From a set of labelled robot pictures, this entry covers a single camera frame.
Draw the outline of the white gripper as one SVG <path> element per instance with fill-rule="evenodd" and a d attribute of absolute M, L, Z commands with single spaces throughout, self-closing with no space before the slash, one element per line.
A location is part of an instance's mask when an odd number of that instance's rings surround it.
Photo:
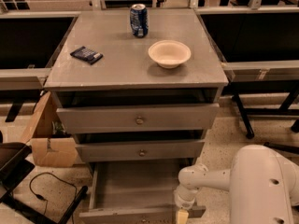
<path fill-rule="evenodd" d="M 178 186 L 174 190 L 174 201 L 179 208 L 176 224 L 187 224 L 189 212 L 201 188 L 228 191 L 230 187 L 229 169 L 209 171 L 203 163 L 185 167 L 178 173 Z"/>

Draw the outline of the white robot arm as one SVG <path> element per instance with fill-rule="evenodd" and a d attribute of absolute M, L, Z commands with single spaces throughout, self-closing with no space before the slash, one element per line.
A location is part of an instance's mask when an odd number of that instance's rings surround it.
<path fill-rule="evenodd" d="M 202 187 L 229 193 L 230 224 L 294 224 L 299 167 L 269 147 L 240 148 L 229 169 L 210 171 L 202 163 L 181 169 L 174 190 L 176 224 L 187 224 Z"/>

